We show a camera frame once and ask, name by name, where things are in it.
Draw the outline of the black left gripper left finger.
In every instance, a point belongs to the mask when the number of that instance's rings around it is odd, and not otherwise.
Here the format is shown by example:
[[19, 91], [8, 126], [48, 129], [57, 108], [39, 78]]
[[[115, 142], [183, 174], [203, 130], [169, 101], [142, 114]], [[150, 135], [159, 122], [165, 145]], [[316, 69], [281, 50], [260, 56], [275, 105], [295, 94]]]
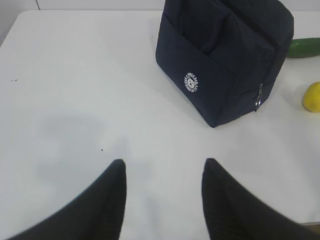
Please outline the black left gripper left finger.
[[13, 239], [118, 240], [126, 199], [126, 165], [116, 159], [74, 200]]

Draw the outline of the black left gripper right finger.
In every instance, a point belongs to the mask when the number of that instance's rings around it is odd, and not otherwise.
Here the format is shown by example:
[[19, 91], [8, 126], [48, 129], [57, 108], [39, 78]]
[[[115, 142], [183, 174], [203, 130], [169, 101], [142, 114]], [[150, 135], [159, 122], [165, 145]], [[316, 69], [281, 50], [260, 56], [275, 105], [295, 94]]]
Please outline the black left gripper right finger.
[[201, 183], [206, 227], [212, 240], [318, 240], [320, 235], [266, 205], [214, 158]]

